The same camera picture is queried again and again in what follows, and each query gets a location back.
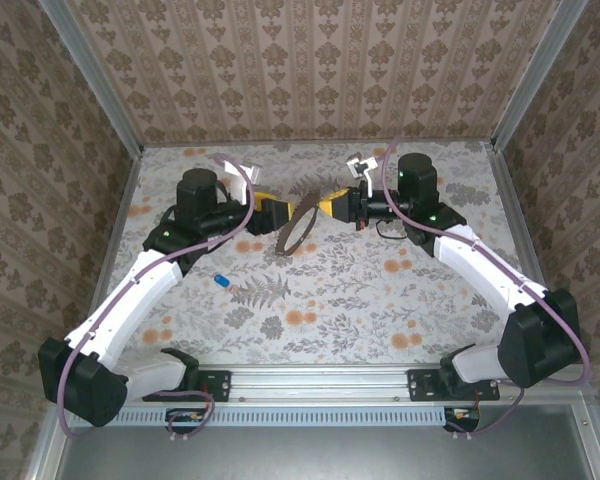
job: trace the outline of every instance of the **blue object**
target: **blue object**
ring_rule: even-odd
[[[231,283],[227,277],[223,277],[222,275],[216,275],[215,277],[213,277],[213,279],[218,285],[224,288],[227,288]]]

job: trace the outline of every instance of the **small blue cylinder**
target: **small blue cylinder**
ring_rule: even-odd
[[[213,277],[213,279],[215,280],[215,282],[218,285],[220,285],[221,287],[224,287],[224,288],[227,288],[229,286],[229,284],[231,283],[227,277],[223,277],[220,274]]]

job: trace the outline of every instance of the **floral tablecloth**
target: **floral tablecloth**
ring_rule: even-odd
[[[378,154],[385,144],[280,143],[145,150],[110,290],[142,249],[175,187],[192,167],[213,169],[222,152],[262,165],[258,189],[297,202],[319,188],[327,194],[355,185],[346,158]],[[482,142],[414,142],[398,155],[422,152],[438,170],[442,201],[455,207],[497,253],[518,265]],[[397,181],[392,156],[390,184]],[[400,236],[400,224],[380,224]],[[385,240],[374,228],[319,212],[310,237],[291,257],[273,252],[275,234],[242,232],[200,259],[134,334],[125,355],[177,347],[203,364],[353,364],[435,362],[472,342],[500,337],[504,320],[454,271],[408,240]],[[232,285],[214,282],[222,274]]]

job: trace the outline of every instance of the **floral wallpaper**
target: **floral wallpaper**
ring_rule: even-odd
[[[148,145],[490,137],[558,0],[70,0]]]
[[[505,150],[548,283],[578,300],[600,401],[600,0],[590,0]]]
[[[87,313],[129,167],[42,8],[0,1],[0,478],[27,467],[38,347]]]
[[[215,167],[214,153],[259,163],[259,190],[297,202],[313,189],[326,195],[355,185],[347,157],[356,151],[377,155],[384,146],[321,142],[145,150],[110,289],[175,203],[175,186],[186,169],[211,168],[228,180]],[[517,265],[485,145],[414,142],[398,148],[400,154],[414,151],[433,159],[442,199]],[[393,188],[396,165],[390,167]],[[378,227],[388,236],[404,235],[398,222]],[[154,308],[125,354],[172,346],[203,364],[435,362],[443,352],[501,336],[503,319],[464,279],[408,240],[380,238],[375,225],[356,232],[353,224],[319,212],[293,256],[275,255],[275,242],[275,233],[243,232],[202,257]],[[216,274],[231,286],[216,284]]]

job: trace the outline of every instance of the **purple cable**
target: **purple cable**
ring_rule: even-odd
[[[98,330],[98,327],[100,327],[100,325],[102,324],[104,319],[107,318],[107,315],[109,315],[109,313],[111,313],[111,310],[113,310],[113,308],[118,304],[120,299],[122,297],[124,297],[124,295],[129,291],[129,289],[131,287],[133,287],[133,285],[138,283],[142,277],[144,277],[147,273],[149,273],[149,271],[151,271],[156,266],[160,265],[163,262],[168,262],[170,260],[173,260],[174,258],[180,257],[182,255],[186,255],[187,253],[195,252],[197,250],[202,250],[203,248],[212,247],[219,243],[226,242],[227,240],[230,240],[235,235],[237,235],[242,229],[244,229],[247,226],[247,223],[249,223],[249,220],[251,220],[251,216],[253,215],[253,211],[255,209],[255,204],[256,204],[253,183],[251,183],[251,180],[249,179],[247,174],[244,172],[244,170],[242,170],[242,168],[239,167],[238,163],[231,157],[229,157],[223,153],[215,153],[212,155],[212,157],[215,160],[215,162],[220,165],[224,161],[231,164],[238,171],[238,173],[242,176],[242,178],[245,180],[245,182],[247,183],[247,190],[249,191],[249,209],[247,210],[247,214],[242,219],[242,222],[240,222],[240,224],[236,228],[234,228],[232,231],[230,231],[229,233],[227,233],[225,235],[221,235],[220,237],[217,237],[213,240],[209,240],[207,242],[200,243],[198,245],[193,245],[191,247],[187,247],[187,248],[183,248],[182,250],[178,250],[177,252],[170,253],[169,255],[166,255],[166,256],[150,263],[146,267],[144,267],[142,270],[140,270],[138,272],[138,274],[135,277],[133,277],[129,281],[129,283],[127,283],[117,293],[117,295],[115,297],[113,297],[111,302],[109,302],[109,304],[106,306],[106,308],[102,311],[102,313],[100,314],[98,319],[95,322],[93,322],[93,325],[91,326],[91,328],[87,331],[87,333],[85,333],[84,337],[82,337],[82,340],[80,340],[80,342],[78,342],[76,347],[73,349],[73,351],[69,355],[69,358],[67,359],[67,362],[64,364],[64,368],[62,369],[62,373],[60,374],[60,381],[58,382],[58,393],[56,395],[56,397],[57,397],[56,403],[58,404],[58,421],[60,422],[60,427],[62,428],[62,431],[68,438],[76,440],[78,438],[84,437],[90,431],[89,430],[83,434],[73,433],[71,431],[71,429],[69,428],[69,424],[67,423],[67,417],[66,417],[65,411],[64,411],[64,395],[65,395],[65,390],[67,387],[67,379],[69,377],[69,371],[71,370],[73,363],[75,362],[76,358],[78,357],[80,350],[82,350],[82,348],[87,344],[87,342],[95,336],[95,332],[96,332],[96,330]]]
[[[206,424],[209,423],[209,420],[211,420],[211,416],[213,415],[213,412],[215,412],[215,410],[216,410],[216,401],[214,400],[213,396],[211,396],[207,392],[202,392],[199,390],[188,390],[186,392],[156,392],[155,395],[162,395],[163,397],[184,397],[184,396],[188,397],[190,395],[195,395],[197,397],[202,397],[205,400],[207,400],[209,403],[211,403],[211,406],[209,407],[209,411],[207,412],[205,417],[202,419],[200,424],[192,432],[187,433],[188,437],[193,437],[194,435],[197,435],[198,433],[200,433],[200,431],[206,426]],[[175,434],[175,432],[173,431],[173,421],[181,415],[182,415],[182,412],[175,412],[169,417],[169,423],[167,424],[167,430],[172,435]]]
[[[395,214],[398,216],[398,218],[400,220],[407,223],[408,225],[411,225],[414,228],[423,230],[425,232],[433,233],[435,235],[453,238],[454,240],[457,240],[459,242],[464,243],[465,245],[475,248],[475,250],[480,252],[487,260],[489,260],[493,265],[495,265],[498,268],[498,270],[500,270],[502,273],[504,273],[507,276],[507,278],[509,278],[515,285],[517,285],[521,289],[521,291],[524,291],[527,295],[529,295],[531,298],[533,298],[538,303],[538,305],[540,305],[549,314],[549,316],[553,320],[555,320],[558,325],[560,325],[562,330],[564,330],[564,332],[567,334],[569,339],[575,345],[576,350],[578,350],[578,353],[580,354],[580,358],[582,359],[582,367],[583,367],[582,375],[580,375],[580,377],[577,378],[576,380],[555,380],[555,379],[549,378],[546,381],[549,381],[549,382],[557,384],[557,385],[569,385],[569,386],[578,386],[578,385],[582,385],[582,384],[586,383],[589,380],[589,376],[591,375],[591,364],[589,362],[589,355],[587,355],[587,351],[584,348],[584,345],[582,344],[582,342],[580,341],[578,336],[573,332],[573,330],[571,330],[571,327],[569,327],[569,325],[562,318],[560,318],[560,315],[558,315],[556,313],[556,311],[553,308],[551,308],[551,306],[548,305],[547,302],[545,302],[544,299],[540,295],[538,295],[536,292],[534,292],[529,287],[527,287],[524,284],[524,282],[522,282],[508,268],[506,268],[500,262],[500,260],[498,258],[494,257],[488,250],[482,248],[481,245],[478,244],[478,245],[474,246],[474,243],[472,240],[469,240],[468,238],[465,238],[461,235],[457,235],[457,234],[451,233],[451,232],[445,232],[443,230],[438,230],[437,228],[432,228],[432,227],[428,227],[426,225],[422,225],[421,223],[411,220],[409,217],[407,217],[400,211],[398,206],[395,204],[395,202],[391,198],[391,195],[389,194],[389,187],[387,186],[387,166],[389,164],[389,156],[391,155],[391,152],[393,152],[396,149],[396,147],[398,146],[398,144],[400,142],[401,142],[400,138],[398,138],[398,137],[394,138],[391,141],[391,143],[389,144],[389,146],[387,147],[387,149],[385,150],[384,154],[380,157],[380,161],[382,162],[382,170],[381,170],[381,172],[382,172],[381,173],[382,191],[384,192],[384,196],[387,200],[387,203],[391,207],[391,209],[395,212]]]
[[[483,433],[487,433],[489,430],[496,428],[498,425],[500,425],[502,422],[504,422],[504,420],[509,415],[511,415],[511,413],[515,410],[515,408],[518,406],[518,404],[522,401],[523,397],[524,397],[524,388],[521,388],[520,393],[518,394],[518,398],[516,398],[511,405],[509,405],[509,408],[507,408],[507,410],[500,416],[500,418],[498,418],[495,422],[490,423],[486,427],[479,428],[477,430],[474,430],[473,432],[467,432],[460,425],[456,425],[453,422],[447,422],[447,425],[455,428],[460,433],[464,433],[467,437],[474,436],[474,435],[482,435]]]

